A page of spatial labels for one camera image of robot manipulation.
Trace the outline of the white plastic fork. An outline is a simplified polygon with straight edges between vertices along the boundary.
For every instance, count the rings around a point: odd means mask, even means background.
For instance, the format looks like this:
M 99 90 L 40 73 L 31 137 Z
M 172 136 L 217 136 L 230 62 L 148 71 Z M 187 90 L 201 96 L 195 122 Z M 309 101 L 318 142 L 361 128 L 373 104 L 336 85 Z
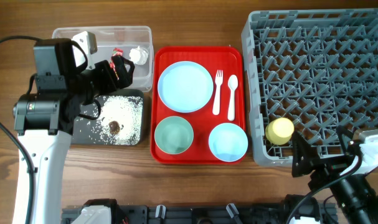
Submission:
M 218 115 L 220 113 L 220 88 L 223 83 L 223 70 L 217 70 L 215 75 L 215 97 L 212 108 L 213 115 Z

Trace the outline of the red snack wrapper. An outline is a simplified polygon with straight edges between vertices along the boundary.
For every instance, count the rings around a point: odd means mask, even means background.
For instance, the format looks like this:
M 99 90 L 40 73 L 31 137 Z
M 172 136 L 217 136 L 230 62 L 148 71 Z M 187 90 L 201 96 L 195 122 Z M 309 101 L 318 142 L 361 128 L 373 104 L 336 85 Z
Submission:
M 121 49 L 115 47 L 115 48 L 113 49 L 112 56 L 116 56 L 116 55 L 122 56 L 122 55 L 123 55 L 123 50 L 121 50 Z M 111 67 L 111 68 L 113 69 L 113 71 L 115 72 L 115 75 L 116 75 L 117 79 L 119 79 L 119 76 L 117 75 L 117 72 L 116 72 L 116 70 L 115 70 L 115 64 L 114 64 L 114 62 L 113 62 L 112 60 L 110 60 L 110 63 L 109 63 L 109 64 L 110 64 L 110 67 Z

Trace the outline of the white plastic spoon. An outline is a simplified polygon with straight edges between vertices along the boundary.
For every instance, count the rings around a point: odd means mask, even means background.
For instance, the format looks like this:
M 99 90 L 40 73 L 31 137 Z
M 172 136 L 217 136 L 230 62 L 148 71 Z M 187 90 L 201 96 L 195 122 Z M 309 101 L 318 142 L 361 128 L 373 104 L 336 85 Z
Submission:
M 229 77 L 228 87 L 230 90 L 230 100 L 227 118 L 229 121 L 233 121 L 235 119 L 235 91 L 238 87 L 238 78 L 236 75 Z

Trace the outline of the green bowl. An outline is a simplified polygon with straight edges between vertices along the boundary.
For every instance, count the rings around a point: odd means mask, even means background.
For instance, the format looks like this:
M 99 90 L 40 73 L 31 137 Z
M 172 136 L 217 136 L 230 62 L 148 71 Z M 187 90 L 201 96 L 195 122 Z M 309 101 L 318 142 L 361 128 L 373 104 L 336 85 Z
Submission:
M 154 140 L 157 147 L 164 153 L 177 155 L 191 147 L 194 130 L 186 119 L 180 116 L 169 116 L 157 124 Z

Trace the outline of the white tissue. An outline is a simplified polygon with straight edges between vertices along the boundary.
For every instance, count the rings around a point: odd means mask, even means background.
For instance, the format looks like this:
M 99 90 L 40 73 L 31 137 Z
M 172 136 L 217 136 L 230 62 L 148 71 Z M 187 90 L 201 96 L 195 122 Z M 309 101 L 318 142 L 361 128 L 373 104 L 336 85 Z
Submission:
M 149 52 L 145 48 L 138 46 L 130 50 L 129 57 L 134 64 L 144 65 L 148 60 Z

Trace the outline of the red serving tray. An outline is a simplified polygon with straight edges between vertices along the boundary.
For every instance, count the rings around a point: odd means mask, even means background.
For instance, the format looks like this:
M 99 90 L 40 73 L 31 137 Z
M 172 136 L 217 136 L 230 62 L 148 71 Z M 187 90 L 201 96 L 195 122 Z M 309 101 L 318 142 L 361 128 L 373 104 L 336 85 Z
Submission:
M 154 58 L 151 109 L 152 157 L 162 164 L 221 165 L 209 147 L 212 130 L 227 118 L 231 75 L 238 79 L 235 90 L 235 119 L 232 124 L 246 129 L 243 62 L 233 47 L 169 46 Z M 168 154 L 156 144 L 157 125 L 165 118 L 177 116 L 188 121 L 194 140 L 180 154 Z

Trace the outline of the grey dishwasher rack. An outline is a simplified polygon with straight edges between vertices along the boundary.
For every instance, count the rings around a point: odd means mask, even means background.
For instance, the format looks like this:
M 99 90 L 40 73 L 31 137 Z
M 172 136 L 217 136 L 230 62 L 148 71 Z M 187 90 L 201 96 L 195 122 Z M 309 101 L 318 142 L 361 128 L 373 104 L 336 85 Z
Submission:
M 378 8 L 253 11 L 241 39 L 256 164 L 292 162 L 265 137 L 278 118 L 322 157 L 341 153 L 338 126 L 378 128 Z

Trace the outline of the light blue plate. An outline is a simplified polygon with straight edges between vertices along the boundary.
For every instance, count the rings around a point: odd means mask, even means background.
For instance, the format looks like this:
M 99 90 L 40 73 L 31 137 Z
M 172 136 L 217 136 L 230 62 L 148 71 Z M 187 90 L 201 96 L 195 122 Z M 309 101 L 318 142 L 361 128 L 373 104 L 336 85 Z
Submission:
M 214 82 L 202 65 L 180 61 L 162 71 L 157 91 L 169 109 L 178 113 L 192 113 L 208 104 L 214 91 Z

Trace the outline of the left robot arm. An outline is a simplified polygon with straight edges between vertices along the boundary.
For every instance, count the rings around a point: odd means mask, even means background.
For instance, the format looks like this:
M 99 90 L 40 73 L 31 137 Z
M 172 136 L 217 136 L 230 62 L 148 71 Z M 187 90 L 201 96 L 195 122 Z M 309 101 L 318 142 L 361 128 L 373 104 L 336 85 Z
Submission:
M 21 148 L 13 223 L 60 223 L 62 176 L 83 105 L 97 104 L 98 95 L 130 86 L 135 65 L 121 55 L 88 68 L 77 65 L 71 39 L 42 39 L 34 45 L 36 73 L 13 108 L 17 145 Z

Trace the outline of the light blue bowl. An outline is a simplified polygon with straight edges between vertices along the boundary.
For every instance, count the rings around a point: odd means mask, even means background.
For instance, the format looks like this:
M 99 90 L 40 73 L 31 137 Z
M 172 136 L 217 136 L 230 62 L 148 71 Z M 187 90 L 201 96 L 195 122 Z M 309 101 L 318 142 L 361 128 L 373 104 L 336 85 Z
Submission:
M 239 161 L 248 149 L 245 131 L 233 123 L 217 125 L 210 132 L 208 143 L 211 153 L 223 162 Z

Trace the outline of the yellow cup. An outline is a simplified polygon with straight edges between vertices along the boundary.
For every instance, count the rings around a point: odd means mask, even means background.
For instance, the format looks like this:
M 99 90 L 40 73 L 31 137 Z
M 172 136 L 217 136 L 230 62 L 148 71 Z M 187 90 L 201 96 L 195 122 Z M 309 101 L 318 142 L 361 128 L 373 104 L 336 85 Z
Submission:
M 288 118 L 278 118 L 266 126 L 265 136 L 276 145 L 286 144 L 295 130 L 294 124 Z

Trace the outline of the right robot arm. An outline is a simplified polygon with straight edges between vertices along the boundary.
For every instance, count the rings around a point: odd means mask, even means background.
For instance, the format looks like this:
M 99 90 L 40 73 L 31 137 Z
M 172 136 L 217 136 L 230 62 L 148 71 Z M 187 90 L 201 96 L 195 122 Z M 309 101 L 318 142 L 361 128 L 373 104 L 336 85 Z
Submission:
M 378 223 L 378 195 L 366 180 L 378 167 L 378 128 L 351 132 L 336 128 L 343 154 L 322 158 L 298 132 L 292 134 L 293 177 L 310 175 L 306 194 L 292 209 L 285 222 L 295 219 L 300 207 L 315 194 L 330 189 L 349 223 Z

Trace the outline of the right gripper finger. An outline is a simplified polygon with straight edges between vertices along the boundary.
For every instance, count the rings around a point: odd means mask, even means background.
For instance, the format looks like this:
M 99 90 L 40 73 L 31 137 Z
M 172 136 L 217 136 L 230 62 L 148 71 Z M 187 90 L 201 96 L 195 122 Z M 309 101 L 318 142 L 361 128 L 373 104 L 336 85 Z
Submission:
M 344 126 L 339 125 L 336 128 L 336 134 L 338 135 L 343 154 L 355 156 L 357 154 L 356 151 L 349 147 L 349 142 L 352 141 L 354 133 Z
M 301 177 L 310 174 L 319 160 L 317 149 L 297 131 L 293 133 L 291 142 L 293 148 L 292 176 Z

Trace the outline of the clear plastic bin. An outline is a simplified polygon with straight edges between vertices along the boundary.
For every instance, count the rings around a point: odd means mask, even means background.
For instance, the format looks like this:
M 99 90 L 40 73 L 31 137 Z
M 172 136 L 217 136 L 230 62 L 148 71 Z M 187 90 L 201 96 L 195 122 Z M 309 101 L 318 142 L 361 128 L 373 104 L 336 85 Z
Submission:
M 62 27 L 54 30 L 52 38 L 72 39 L 74 35 L 88 31 L 95 34 L 97 52 L 92 55 L 95 63 L 110 61 L 115 47 L 123 50 L 123 57 L 130 59 L 129 53 L 138 46 L 149 52 L 149 57 L 144 65 L 136 65 L 133 72 L 131 89 L 139 89 L 148 92 L 153 85 L 154 47 L 150 27 L 148 26 L 94 26 L 94 27 Z

